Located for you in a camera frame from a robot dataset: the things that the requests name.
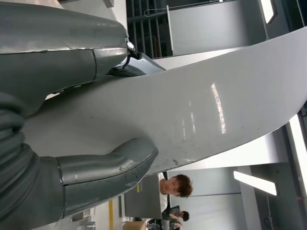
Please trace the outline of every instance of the person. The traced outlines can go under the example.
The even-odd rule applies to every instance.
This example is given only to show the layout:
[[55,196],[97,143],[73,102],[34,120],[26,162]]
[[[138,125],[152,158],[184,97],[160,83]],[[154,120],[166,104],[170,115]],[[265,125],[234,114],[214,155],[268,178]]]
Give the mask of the person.
[[166,180],[162,172],[158,174],[161,213],[167,208],[167,195],[188,197],[192,191],[192,183],[188,176],[179,174]]
[[183,221],[188,221],[190,219],[190,214],[187,211],[181,211],[180,207],[175,206],[172,208],[167,208],[162,213],[162,218],[166,220],[178,220],[182,218]]

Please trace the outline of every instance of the wall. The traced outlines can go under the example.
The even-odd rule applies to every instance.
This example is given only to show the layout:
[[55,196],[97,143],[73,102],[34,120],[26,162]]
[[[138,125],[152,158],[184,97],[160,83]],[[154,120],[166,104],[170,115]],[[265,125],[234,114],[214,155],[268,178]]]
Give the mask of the wall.
[[290,32],[282,1],[275,0],[274,3],[278,14],[272,22],[266,24],[266,30],[269,39]]
[[251,45],[265,41],[266,34],[259,0],[239,0]]
[[63,3],[62,6],[66,10],[75,11],[79,13],[89,14],[92,16],[107,18],[115,20],[115,16],[110,8],[107,8],[104,0],[78,0]]
[[[250,167],[252,175],[277,184],[279,194],[269,195],[270,208],[274,228],[285,230],[304,230],[302,215],[295,190],[293,174],[289,164],[278,163],[269,165],[255,165]],[[265,193],[256,189],[260,219],[268,216]]]
[[284,138],[283,130],[278,129],[247,144],[173,171],[287,162]]
[[[252,175],[250,166],[238,167],[238,172]],[[255,189],[242,182],[240,182],[240,188],[242,195],[243,206],[244,208],[245,219],[247,220],[247,230],[261,230],[262,227],[258,212]]]
[[114,0],[114,6],[110,8],[116,20],[127,29],[126,0]]
[[172,206],[190,213],[184,229],[246,230],[244,210],[238,181],[233,178],[237,168],[203,169],[169,172],[183,173],[193,181],[189,198],[171,197]]
[[170,11],[174,55],[250,45],[239,1]]
[[195,62],[206,60],[206,59],[209,59],[209,58],[214,58],[214,57],[217,57],[217,56],[220,56],[220,55],[223,55],[223,54],[236,51],[238,49],[242,49],[242,47],[196,53],[196,54],[165,57],[165,58],[155,59],[154,61],[165,69],[173,69],[173,68],[177,68],[177,67],[181,67],[181,66],[193,64]]
[[191,196],[240,193],[240,184],[234,178],[237,167],[219,169],[199,169],[169,172],[169,177],[184,174],[193,181]]

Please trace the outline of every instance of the floor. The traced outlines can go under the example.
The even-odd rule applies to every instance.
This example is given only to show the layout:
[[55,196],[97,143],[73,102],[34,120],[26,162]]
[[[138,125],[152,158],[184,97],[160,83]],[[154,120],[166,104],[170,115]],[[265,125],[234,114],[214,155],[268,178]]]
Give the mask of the floor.
[[[91,219],[95,221],[95,230],[122,230],[122,222],[128,221],[124,216],[123,195],[106,202],[94,208]],[[78,223],[72,222],[71,217],[60,220],[46,226],[39,227],[35,230],[85,230],[81,228]]]

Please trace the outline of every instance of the fluorescent light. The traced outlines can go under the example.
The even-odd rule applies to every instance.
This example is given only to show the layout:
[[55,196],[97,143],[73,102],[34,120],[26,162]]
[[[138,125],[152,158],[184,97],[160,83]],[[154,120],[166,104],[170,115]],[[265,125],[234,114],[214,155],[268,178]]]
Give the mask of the fluorescent light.
[[300,129],[299,117],[295,115],[290,120],[292,136],[299,164],[300,172],[304,183],[305,191],[307,192],[307,151]]
[[269,23],[270,20],[274,16],[272,3],[271,0],[261,0],[261,5],[262,6],[265,22]]
[[234,171],[234,179],[276,196],[276,186],[271,181]]

